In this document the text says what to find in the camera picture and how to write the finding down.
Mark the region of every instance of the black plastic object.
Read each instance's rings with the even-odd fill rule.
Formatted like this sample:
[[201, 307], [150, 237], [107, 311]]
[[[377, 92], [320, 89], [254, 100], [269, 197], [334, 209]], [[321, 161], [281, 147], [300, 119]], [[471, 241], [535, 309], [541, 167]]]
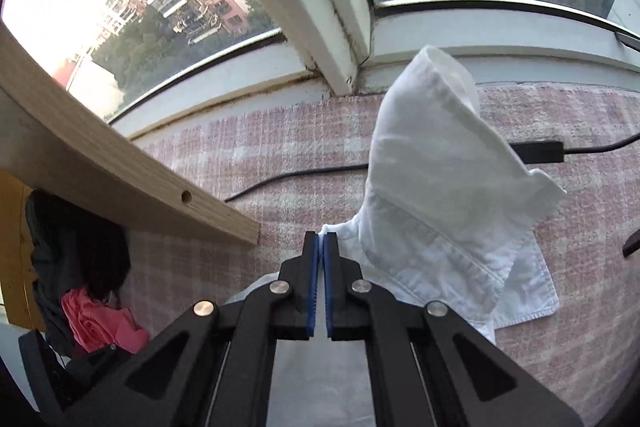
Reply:
[[[84, 396], [61, 396], [44, 375], [50, 386], [34, 393], [60, 404], [62, 420], [52, 425], [264, 427], [277, 340], [308, 340], [313, 330], [318, 250], [318, 236], [307, 232], [302, 255], [282, 263], [278, 281], [244, 301], [198, 304]], [[329, 335], [365, 341], [378, 427], [582, 425], [455, 311], [438, 303], [434, 315], [358, 281], [360, 266], [340, 256], [335, 233], [321, 250]]]
[[323, 260], [333, 340], [364, 340], [377, 427], [580, 427], [580, 417], [455, 311], [396, 301], [340, 257], [327, 234]]
[[540, 140], [509, 144], [522, 163], [563, 163], [564, 144], [559, 140]]
[[307, 232], [302, 255], [282, 263], [286, 291], [266, 284], [206, 315], [189, 309], [66, 408], [65, 426], [264, 425], [276, 341], [312, 334], [317, 272], [318, 236]]
[[63, 425], [65, 410], [84, 394], [84, 389], [60, 365], [38, 330], [21, 336], [18, 346], [40, 416], [51, 427]]
[[131, 357], [132, 354], [126, 349], [111, 344], [71, 359], [65, 369], [76, 383], [88, 391]]
[[640, 230], [636, 230], [631, 234], [629, 239], [626, 240], [622, 247], [622, 255], [624, 257], [629, 257], [636, 250], [640, 250]]
[[33, 410], [11, 373], [0, 359], [0, 411], [3, 425], [11, 427], [47, 427], [40, 415]]

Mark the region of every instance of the metal screw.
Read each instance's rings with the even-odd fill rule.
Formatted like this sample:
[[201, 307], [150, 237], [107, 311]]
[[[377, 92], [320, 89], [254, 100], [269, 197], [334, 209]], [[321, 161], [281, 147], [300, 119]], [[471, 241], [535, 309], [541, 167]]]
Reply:
[[444, 317], [449, 311], [449, 307], [441, 301], [431, 301], [427, 304], [427, 313], [434, 317]]
[[271, 293], [286, 293], [289, 291], [289, 283], [287, 281], [273, 281], [269, 285]]
[[351, 289], [356, 293], [369, 293], [371, 288], [371, 283], [364, 279], [358, 279], [351, 283]]
[[214, 309], [216, 309], [216, 305], [210, 301], [200, 301], [193, 305], [193, 313], [198, 317], [206, 317], [212, 314]]

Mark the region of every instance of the black cable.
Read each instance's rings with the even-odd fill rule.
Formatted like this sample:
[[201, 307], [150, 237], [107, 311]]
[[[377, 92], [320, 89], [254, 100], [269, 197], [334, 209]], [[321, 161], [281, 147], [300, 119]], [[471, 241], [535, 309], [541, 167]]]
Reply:
[[573, 149], [565, 149], [564, 154], [599, 154], [602, 152], [610, 152], [617, 149], [622, 149], [623, 147], [631, 145], [633, 142], [637, 142], [638, 140], [640, 140], [640, 132], [638, 134], [630, 136], [629, 138], [625, 138], [610, 145], [602, 145], [600, 147], [576, 147]]
[[331, 174], [331, 172], [366, 171], [367, 169], [369, 169], [369, 164], [362, 163], [360, 165], [342, 165], [338, 167], [321, 167], [318, 169], [304, 169], [303, 171], [284, 172], [284, 174], [278, 174], [277, 176], [273, 176], [272, 178], [267, 178], [265, 180], [262, 180], [261, 182], [257, 182], [257, 184], [255, 185], [251, 185], [251, 187], [246, 188], [241, 192], [238, 192], [238, 194], [229, 196], [228, 198], [226, 198], [225, 203], [238, 199], [240, 196], [244, 196], [249, 192], [253, 192], [257, 188], [264, 187], [265, 185], [276, 182], [278, 180], [285, 180], [286, 178], [294, 178], [296, 176], [308, 176], [311, 174]]
[[[626, 147], [627, 145], [631, 145], [632, 143], [638, 140], [640, 140], [640, 133], [634, 134], [629, 138], [625, 138], [624, 140], [612, 143], [610, 145], [602, 145], [602, 146], [594, 146], [594, 147], [576, 147], [572, 149], [563, 149], [561, 152], [556, 151], [556, 153], [559, 153], [560, 156], [572, 155], [572, 154], [599, 154], [603, 152], [610, 152], [610, 151], [615, 151], [617, 149], [622, 149], [623, 147]], [[514, 148], [516, 153], [523, 159], [525, 163], [562, 162], [561, 157], [557, 161], [556, 160], [536, 161], [534, 159], [536, 155], [538, 155], [538, 157], [540, 157], [540, 155], [544, 155], [545, 149], [547, 149], [549, 145], [553, 145], [553, 144], [560, 145], [560, 142], [555, 142], [554, 140], [542, 140], [539, 142], [526, 142], [523, 144], [510, 144], [510, 145]], [[310, 176], [312, 174], [331, 174], [332, 172], [366, 171], [367, 169], [369, 169], [369, 164], [361, 163], [359, 165], [341, 165], [337, 167], [321, 167], [317, 169], [304, 169], [302, 171], [284, 172], [283, 174], [278, 174], [277, 176], [273, 176], [271, 178], [262, 180], [255, 185], [251, 185], [245, 190], [238, 192], [238, 194], [233, 194], [232, 196], [229, 196], [228, 198], [226, 198], [225, 203], [228, 203], [229, 201], [237, 200], [238, 198], [248, 194], [249, 192], [253, 192], [254, 190], [260, 187], [264, 187], [265, 185], [269, 185], [270, 183], [273, 183], [279, 180], [285, 180], [287, 178], [294, 178], [297, 176]]]

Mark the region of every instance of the white cloth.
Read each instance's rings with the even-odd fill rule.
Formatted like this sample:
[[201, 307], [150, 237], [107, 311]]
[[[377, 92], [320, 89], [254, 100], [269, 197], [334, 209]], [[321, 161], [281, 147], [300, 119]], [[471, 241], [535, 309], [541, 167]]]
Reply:
[[[365, 279], [412, 304], [446, 302], [493, 342], [495, 328], [559, 307], [532, 229], [564, 191], [528, 171], [478, 108], [468, 71], [421, 50], [380, 106], [360, 211], [321, 233], [337, 233]], [[316, 335], [278, 343], [271, 389], [270, 426], [374, 425], [364, 346], [326, 338], [321, 283]]]

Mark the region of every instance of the pink plaid tablecloth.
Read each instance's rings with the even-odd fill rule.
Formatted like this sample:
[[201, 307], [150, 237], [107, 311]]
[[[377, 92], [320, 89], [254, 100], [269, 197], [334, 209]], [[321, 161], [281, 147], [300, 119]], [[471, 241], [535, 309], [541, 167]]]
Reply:
[[[607, 144], [640, 131], [640, 94], [588, 86], [521, 84], [481, 90], [482, 117], [511, 141], [562, 138]], [[224, 198], [268, 176], [367, 161], [381, 95], [331, 98], [212, 120], [145, 139], [151, 156]], [[561, 301], [551, 317], [497, 331], [498, 346], [594, 425], [638, 365], [640, 144], [543, 166], [568, 195], [536, 230]], [[364, 172], [276, 182], [233, 203], [262, 224], [257, 247], [130, 233], [124, 303], [158, 333], [195, 301], [225, 301], [300, 253], [305, 230], [350, 219]]]

